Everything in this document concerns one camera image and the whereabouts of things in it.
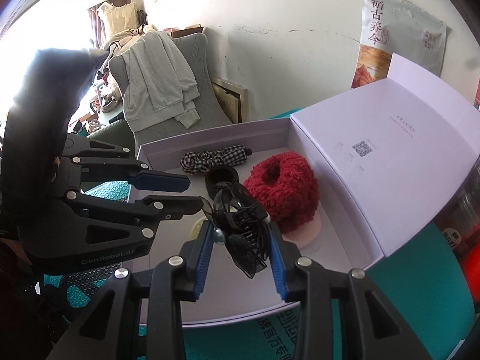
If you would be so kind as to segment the red fluffy scrunchie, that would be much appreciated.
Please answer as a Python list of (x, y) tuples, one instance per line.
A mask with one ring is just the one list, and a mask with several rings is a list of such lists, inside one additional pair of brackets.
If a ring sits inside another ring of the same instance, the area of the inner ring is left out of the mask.
[(258, 163), (243, 185), (282, 233), (292, 233), (311, 222), (317, 211), (317, 178), (306, 158), (294, 151)]

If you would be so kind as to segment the light grey sweatshirt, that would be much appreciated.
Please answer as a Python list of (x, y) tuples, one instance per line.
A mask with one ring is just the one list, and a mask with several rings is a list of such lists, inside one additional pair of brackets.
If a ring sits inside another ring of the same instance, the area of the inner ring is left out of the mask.
[(197, 80), (166, 33), (150, 31), (121, 57), (128, 77), (124, 116), (134, 132), (169, 119), (186, 129), (199, 122), (194, 104), (200, 96)]

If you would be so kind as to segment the wooden picture frame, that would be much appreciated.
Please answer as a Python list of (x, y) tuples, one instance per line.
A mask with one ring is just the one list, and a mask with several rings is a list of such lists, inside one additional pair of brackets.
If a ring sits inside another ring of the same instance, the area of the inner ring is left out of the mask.
[(215, 76), (211, 76), (210, 81), (216, 99), (229, 120), (234, 124), (247, 122), (247, 89)]

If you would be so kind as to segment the black elastic hair band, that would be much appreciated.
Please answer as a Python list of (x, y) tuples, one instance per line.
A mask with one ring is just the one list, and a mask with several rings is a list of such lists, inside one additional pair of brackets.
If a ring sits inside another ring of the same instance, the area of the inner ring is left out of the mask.
[(228, 165), (214, 166), (205, 174), (205, 186), (210, 199), (214, 199), (216, 194), (227, 184), (233, 184), (238, 181), (238, 172)]

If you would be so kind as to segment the white open gift box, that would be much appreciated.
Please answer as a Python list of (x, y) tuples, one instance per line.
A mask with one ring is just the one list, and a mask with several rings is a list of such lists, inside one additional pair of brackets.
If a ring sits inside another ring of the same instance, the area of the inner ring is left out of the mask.
[(479, 112), (439, 77), (395, 55), (388, 76), (287, 118), (172, 136), (142, 145), (152, 169), (177, 173), (190, 151), (243, 144), (247, 178), (260, 161), (294, 151), (320, 189), (303, 255), (323, 267), (367, 269), (411, 240), (441, 211), (479, 157)]

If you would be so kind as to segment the cream plastic hair claw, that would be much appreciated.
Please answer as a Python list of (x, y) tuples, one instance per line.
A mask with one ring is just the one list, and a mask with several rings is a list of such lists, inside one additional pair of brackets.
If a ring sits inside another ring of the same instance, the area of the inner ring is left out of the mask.
[(194, 225), (192, 226), (191, 231), (190, 231), (190, 240), (195, 240), (198, 237), (198, 235), (199, 235), (199, 233), (202, 229), (203, 223), (205, 221), (208, 221), (208, 219), (205, 216), (203, 216), (202, 218), (198, 219), (194, 223)]

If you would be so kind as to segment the pink oval soap case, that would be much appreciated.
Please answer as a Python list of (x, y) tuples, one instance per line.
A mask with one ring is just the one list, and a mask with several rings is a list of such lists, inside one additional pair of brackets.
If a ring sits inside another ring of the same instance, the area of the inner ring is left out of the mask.
[(292, 232), (282, 234), (282, 238), (287, 242), (294, 243), (299, 249), (311, 244), (318, 236), (321, 230), (321, 219), (318, 212), (315, 212), (310, 222), (304, 223)]

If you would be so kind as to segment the white orange food pouch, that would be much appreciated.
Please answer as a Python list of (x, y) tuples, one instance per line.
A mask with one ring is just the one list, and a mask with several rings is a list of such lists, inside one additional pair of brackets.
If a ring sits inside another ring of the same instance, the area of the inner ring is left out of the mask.
[(439, 76), (448, 26), (408, 0), (361, 0), (360, 49), (352, 88), (386, 78), (392, 55)]

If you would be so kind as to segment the red cylindrical canister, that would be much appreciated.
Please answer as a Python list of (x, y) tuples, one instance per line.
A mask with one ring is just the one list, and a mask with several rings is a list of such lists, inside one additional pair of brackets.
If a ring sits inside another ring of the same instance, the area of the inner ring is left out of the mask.
[(479, 246), (465, 253), (460, 258), (460, 268), (465, 276), (467, 285), (475, 302), (479, 301), (480, 294), (480, 253)]

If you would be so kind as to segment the dark glass jar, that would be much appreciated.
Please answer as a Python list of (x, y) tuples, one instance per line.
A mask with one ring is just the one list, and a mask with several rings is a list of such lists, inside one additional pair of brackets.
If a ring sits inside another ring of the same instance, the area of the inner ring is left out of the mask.
[(457, 256), (479, 241), (479, 160), (433, 221)]

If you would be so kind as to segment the black lace hair bow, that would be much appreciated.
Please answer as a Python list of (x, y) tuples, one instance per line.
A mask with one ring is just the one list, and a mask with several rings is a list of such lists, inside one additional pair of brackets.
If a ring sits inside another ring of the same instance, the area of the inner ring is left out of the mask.
[(224, 246), (234, 264), (248, 278), (267, 267), (268, 213), (239, 183), (220, 187), (213, 202), (203, 202), (203, 213), (224, 235)]

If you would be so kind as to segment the grey chair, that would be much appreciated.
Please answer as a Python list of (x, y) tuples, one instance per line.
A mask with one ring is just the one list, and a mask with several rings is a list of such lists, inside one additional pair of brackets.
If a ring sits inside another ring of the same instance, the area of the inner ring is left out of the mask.
[(230, 125), (212, 89), (208, 38), (151, 31), (109, 62), (135, 146)]

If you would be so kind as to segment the black white checkered scrunchie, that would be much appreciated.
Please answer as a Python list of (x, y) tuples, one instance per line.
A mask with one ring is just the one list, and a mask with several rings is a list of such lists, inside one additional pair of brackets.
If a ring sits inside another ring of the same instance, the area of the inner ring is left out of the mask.
[(252, 154), (252, 149), (245, 145), (233, 145), (222, 150), (190, 151), (181, 158), (180, 167), (186, 174), (204, 175), (214, 167), (242, 165)]

